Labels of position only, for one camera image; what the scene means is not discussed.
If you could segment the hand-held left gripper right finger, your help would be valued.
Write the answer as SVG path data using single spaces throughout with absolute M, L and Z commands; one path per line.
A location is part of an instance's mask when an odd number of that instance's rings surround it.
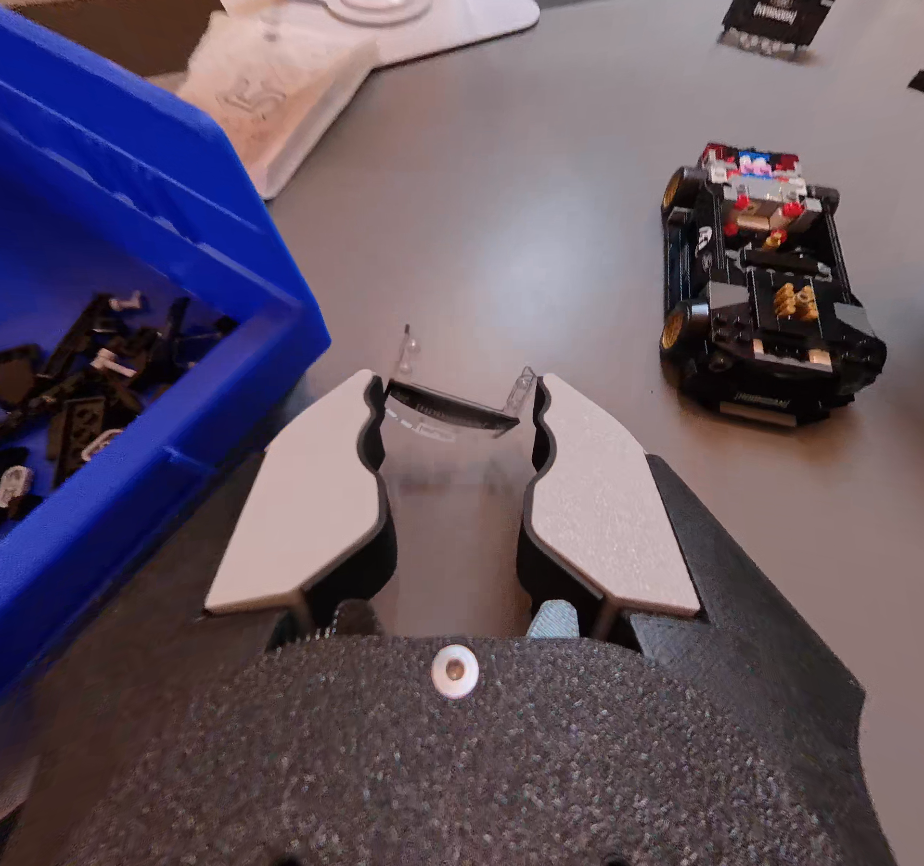
M 639 441 L 557 375 L 537 380 L 515 558 L 537 619 L 565 602 L 578 633 L 608 641 L 623 613 L 697 618 L 702 605 Z

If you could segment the clear lego windshield piece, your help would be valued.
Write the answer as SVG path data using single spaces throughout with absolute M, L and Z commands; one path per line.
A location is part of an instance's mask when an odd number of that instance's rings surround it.
M 415 371 L 421 355 L 421 342 L 407 323 L 385 382 L 386 413 L 402 427 L 434 441 L 456 443 L 472 434 L 496 440 L 519 426 L 526 398 L 538 380 L 530 366 L 516 377 L 503 406 L 493 408 L 420 384 Z

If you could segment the loose lego pieces in bin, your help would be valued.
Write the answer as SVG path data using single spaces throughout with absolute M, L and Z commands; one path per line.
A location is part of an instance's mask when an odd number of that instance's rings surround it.
M 1 352 L 2 534 L 99 455 L 238 328 L 220 315 L 190 326 L 194 299 L 176 297 L 146 324 L 141 291 L 96 293 L 51 352 Z

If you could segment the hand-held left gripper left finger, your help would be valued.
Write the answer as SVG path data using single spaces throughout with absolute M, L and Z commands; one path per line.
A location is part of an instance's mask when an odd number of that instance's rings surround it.
M 398 539 L 380 469 L 382 378 L 361 369 L 269 444 L 203 610 L 332 618 L 394 577 Z

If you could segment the white printed paper bag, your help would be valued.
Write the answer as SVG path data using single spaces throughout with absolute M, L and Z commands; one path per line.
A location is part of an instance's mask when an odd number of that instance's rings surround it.
M 374 37 L 211 14 L 177 94 L 225 132 L 272 200 L 377 66 Z

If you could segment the black lego car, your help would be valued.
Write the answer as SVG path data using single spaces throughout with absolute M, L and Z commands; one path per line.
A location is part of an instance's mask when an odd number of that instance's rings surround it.
M 837 189 L 799 156 L 710 142 L 661 203 L 664 323 L 677 392 L 737 419 L 791 428 L 852 403 L 887 347 L 853 293 Z

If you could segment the blue plastic bin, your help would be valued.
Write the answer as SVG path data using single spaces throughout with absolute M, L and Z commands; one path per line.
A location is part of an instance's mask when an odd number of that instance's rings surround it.
M 237 460 L 330 346 L 225 133 L 173 94 L 2 9 L 2 349 L 46 353 L 96 293 L 162 324 L 239 325 L 2 534 L 2 700 Z

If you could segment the black printed lego plate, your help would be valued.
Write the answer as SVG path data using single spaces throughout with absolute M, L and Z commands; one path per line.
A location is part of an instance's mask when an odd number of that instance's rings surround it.
M 732 0 L 719 44 L 799 63 L 836 0 Z

